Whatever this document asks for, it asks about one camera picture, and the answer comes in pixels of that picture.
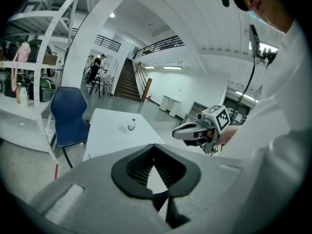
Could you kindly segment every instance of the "pink bag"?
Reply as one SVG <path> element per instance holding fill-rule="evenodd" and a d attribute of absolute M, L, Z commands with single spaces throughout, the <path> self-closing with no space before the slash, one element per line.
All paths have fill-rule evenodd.
<path fill-rule="evenodd" d="M 19 47 L 19 50 L 16 52 L 15 57 L 13 59 L 12 64 L 12 72 L 11 72 L 11 86 L 12 91 L 14 92 L 16 90 L 16 80 L 18 76 L 18 68 L 20 62 L 27 62 L 28 56 L 30 54 L 30 47 L 29 44 L 24 42 L 21 47 Z"/>

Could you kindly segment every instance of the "blue chair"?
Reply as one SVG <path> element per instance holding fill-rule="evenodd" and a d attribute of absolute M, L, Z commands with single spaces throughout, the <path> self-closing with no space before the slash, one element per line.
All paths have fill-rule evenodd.
<path fill-rule="evenodd" d="M 88 104 L 79 88 L 59 87 L 54 93 L 50 109 L 55 118 L 57 145 L 72 168 L 65 147 L 85 142 L 89 126 L 82 118 Z"/>

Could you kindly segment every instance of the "black cable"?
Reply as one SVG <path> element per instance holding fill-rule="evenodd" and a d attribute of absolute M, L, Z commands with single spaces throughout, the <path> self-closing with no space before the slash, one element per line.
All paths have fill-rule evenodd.
<path fill-rule="evenodd" d="M 249 85 L 250 85 L 250 82 L 252 81 L 252 79 L 253 79 L 253 77 L 254 77 L 254 70 L 255 70 L 255 57 L 253 57 L 253 71 L 252 71 L 252 74 L 250 75 L 248 84 L 247 84 L 247 86 L 246 86 L 244 92 L 243 92 L 242 95 L 238 98 L 238 101 L 237 101 L 237 103 L 236 103 L 236 105 L 235 105 L 235 107 L 234 107 L 234 109 L 233 109 L 233 113 L 232 113 L 232 116 L 231 116 L 231 119 L 230 119 L 231 123 L 232 123 L 234 114 L 235 114 L 236 110 L 237 110 L 238 107 L 239 107 L 240 101 L 243 99 L 244 94 L 246 93 L 246 91 L 247 91 L 247 89 L 248 89 L 248 87 L 249 87 Z"/>

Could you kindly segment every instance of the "staircase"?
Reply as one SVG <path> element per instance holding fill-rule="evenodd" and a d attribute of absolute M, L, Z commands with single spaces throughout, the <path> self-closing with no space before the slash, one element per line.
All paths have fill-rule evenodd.
<path fill-rule="evenodd" d="M 141 102 L 140 95 L 137 90 L 135 72 L 133 70 L 132 61 L 130 59 L 126 59 L 122 67 L 122 71 L 115 90 L 115 96 Z"/>

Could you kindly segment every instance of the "gray floor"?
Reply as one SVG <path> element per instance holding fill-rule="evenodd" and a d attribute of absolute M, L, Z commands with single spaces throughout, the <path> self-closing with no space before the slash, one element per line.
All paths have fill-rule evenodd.
<path fill-rule="evenodd" d="M 96 108 L 141 114 L 166 144 L 202 153 L 200 148 L 186 147 L 182 141 L 172 138 L 172 129 L 181 122 L 181 119 L 173 118 L 168 113 L 159 110 L 158 105 L 148 100 L 140 103 L 121 97 L 103 96 L 102 94 L 101 98 L 98 98 L 98 94 L 94 93 L 95 90 L 89 95 L 90 89 L 84 84 L 82 84 L 81 90 L 88 102 L 88 109 L 84 114 L 85 119 L 90 119 Z M 43 117 L 48 115 L 48 110 L 43 113 Z M 81 163 L 85 146 L 75 145 L 66 150 L 73 166 Z M 59 162 L 58 177 L 60 177 L 70 168 L 61 149 L 55 147 L 54 152 Z M 55 169 L 56 163 L 48 153 L 20 147 L 7 141 L 3 141 L 0 147 L 0 176 L 8 191 L 27 203 L 44 186 L 54 180 Z"/>

